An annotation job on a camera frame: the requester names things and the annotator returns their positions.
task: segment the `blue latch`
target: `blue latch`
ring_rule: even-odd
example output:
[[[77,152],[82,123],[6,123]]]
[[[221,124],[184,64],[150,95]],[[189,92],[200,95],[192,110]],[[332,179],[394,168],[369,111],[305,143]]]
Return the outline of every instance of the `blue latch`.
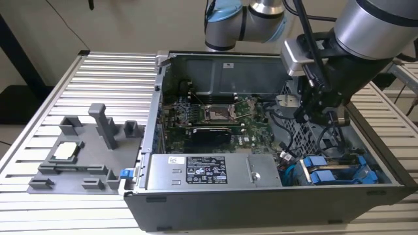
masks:
[[[125,180],[133,179],[133,170],[124,169],[120,171],[120,178]]]

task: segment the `metal vent grille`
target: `metal vent grille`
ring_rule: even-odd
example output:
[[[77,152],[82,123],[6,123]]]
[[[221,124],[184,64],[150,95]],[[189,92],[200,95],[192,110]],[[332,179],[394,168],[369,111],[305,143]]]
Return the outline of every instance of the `metal vent grille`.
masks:
[[[288,85],[283,87],[281,94],[292,94]],[[296,123],[295,120],[283,120],[284,127],[293,135],[293,144],[291,149],[296,155],[313,154],[317,152],[316,137],[312,128],[316,128],[309,123]]]

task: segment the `metal frame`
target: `metal frame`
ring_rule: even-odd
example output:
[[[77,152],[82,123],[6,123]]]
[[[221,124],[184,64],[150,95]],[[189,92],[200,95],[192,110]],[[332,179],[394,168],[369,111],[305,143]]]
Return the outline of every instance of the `metal frame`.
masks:
[[[122,56],[142,56],[142,54],[112,54],[106,53],[108,63],[110,66],[122,65]],[[60,132],[56,127],[54,117],[65,112],[73,112],[74,109],[58,110],[53,109],[64,102],[77,100],[78,103],[72,103],[68,106],[81,110],[81,107],[93,99],[106,99],[113,105],[118,105],[124,116],[117,117],[118,121],[122,118],[137,118],[140,107],[134,96],[128,94],[122,89],[125,87],[113,87],[112,92],[125,92],[124,95],[113,97],[82,97],[61,98],[61,94],[66,89],[69,80],[74,71],[78,69],[85,57],[77,57],[54,90],[52,91],[46,101],[38,109],[33,119],[26,125],[22,133],[16,139],[6,155],[0,160],[0,231],[9,231],[12,234],[17,231],[24,231],[30,235],[56,235],[65,234],[102,234],[102,233],[122,233],[145,234],[137,228],[137,224],[132,218],[132,214],[125,206],[122,198],[112,195],[29,195],[25,193],[30,174],[34,172],[38,163],[45,159],[49,151],[49,144],[54,142]],[[132,72],[132,70],[116,70],[113,72]],[[124,79],[142,79],[140,75],[120,77],[112,74],[106,77],[90,75],[89,81],[94,85],[102,86],[96,88],[101,92],[108,92],[106,86],[121,86],[128,81]],[[88,80],[77,80],[77,84],[88,82]],[[400,113],[394,104],[378,91],[372,84],[368,84],[353,96],[352,104],[355,105],[360,115],[367,120],[369,126],[376,132],[384,145],[390,149],[400,164],[406,168],[410,176],[418,182],[418,131]],[[81,118],[81,122],[88,122],[88,119]],[[12,173],[12,177],[4,177],[5,171]],[[418,232],[418,193],[410,195],[398,204],[391,206],[380,206],[372,208],[365,214],[359,216],[351,224],[343,225],[317,225],[317,226],[288,226],[279,228],[248,228],[233,230],[215,231],[188,231],[189,234],[352,234],[352,235],[373,235],[373,234],[394,234],[415,235]]]

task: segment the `black cable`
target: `black cable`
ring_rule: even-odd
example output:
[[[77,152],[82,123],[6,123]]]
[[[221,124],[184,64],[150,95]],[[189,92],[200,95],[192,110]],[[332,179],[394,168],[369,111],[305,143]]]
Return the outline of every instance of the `black cable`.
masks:
[[[6,143],[6,142],[4,142],[4,141],[0,141],[0,143],[5,144],[5,145],[8,145],[8,146],[12,146],[12,144],[9,144],[9,143]]]
[[[399,91],[399,94],[398,94],[398,96],[396,96],[396,99],[394,100],[394,104],[396,104],[398,99],[399,99],[399,97],[400,97],[400,94],[402,94],[404,88],[406,88],[406,85],[403,85],[403,87],[402,87],[402,89],[400,89],[400,91]]]
[[[319,49],[316,46],[316,41],[315,41],[313,36],[312,36],[313,33],[312,33],[312,28],[311,28],[311,25],[308,23],[308,19],[305,16],[304,6],[301,3],[301,0],[293,0],[293,3],[295,3],[296,11],[299,12],[299,20],[300,20],[300,24],[301,24],[301,28],[303,28],[303,32],[304,32],[304,38],[305,38],[305,42],[308,45],[308,49],[311,51],[315,65],[319,69],[320,76],[321,76],[321,79],[324,82],[324,91],[328,91],[329,87],[328,87],[328,78],[325,76],[325,67],[324,67],[323,61],[321,61],[320,56],[319,56]]]
[[[81,41],[81,43],[84,44],[85,48],[89,50],[89,47],[86,46],[85,42],[82,41],[82,39],[80,38],[78,34],[76,34],[76,32],[72,30],[72,28],[69,27],[69,25],[66,24],[66,21],[64,20],[62,16],[60,15],[58,11],[54,9],[54,7],[52,6],[52,4],[49,3],[48,0],[45,0],[45,2],[48,3],[48,5],[52,7],[53,11],[56,12],[56,14],[58,15],[60,19],[62,20],[66,28],[69,29],[69,31],[73,33],[73,35],[76,35],[76,37],[78,38],[78,40]]]
[[[265,109],[265,112],[269,112],[277,119],[283,120],[293,120],[293,117],[284,117],[273,112],[273,109]]]
[[[207,6],[204,8],[204,33],[207,33],[208,20],[209,20],[211,14],[213,13],[215,4],[216,4],[216,0],[212,0],[209,5],[208,5],[208,0],[207,0]]]
[[[293,135],[292,135],[292,132],[291,132],[283,125],[280,125],[280,123],[277,123],[277,121],[276,121],[275,118],[273,118],[273,114],[272,114],[271,112],[269,112],[269,117],[271,117],[271,120],[272,120],[273,124],[275,124],[279,128],[281,128],[281,129],[288,133],[288,135],[289,135],[289,142],[288,142],[288,145],[287,145],[287,147],[285,147],[285,149],[284,149],[284,152],[288,152],[289,147],[291,147],[292,144],[293,144]]]
[[[203,31],[204,31],[204,34],[207,33],[207,25],[208,25],[208,22],[207,22],[208,4],[209,4],[209,0],[207,0],[207,5],[204,7],[204,14],[203,14]]]
[[[414,110],[414,107],[415,107],[415,105],[411,105],[411,107],[410,107],[410,109],[408,109],[408,111],[407,111],[407,113],[406,113],[406,116],[408,116],[408,115],[411,114],[411,112],[412,112],[412,110]]]
[[[284,5],[285,10],[291,14],[293,14],[295,16],[299,16],[297,12],[289,7],[289,5],[287,3],[287,0],[283,0],[283,5]],[[309,20],[315,20],[315,21],[328,21],[328,22],[335,22],[336,21],[336,18],[333,18],[333,17],[324,17],[324,16],[311,16],[311,15],[307,15],[307,18]]]
[[[323,128],[323,130],[317,136],[317,140],[316,140],[316,148],[325,158],[328,158],[328,155],[327,155],[325,151],[320,148],[320,140],[321,140],[321,137],[324,136],[327,130],[328,130],[328,127]]]

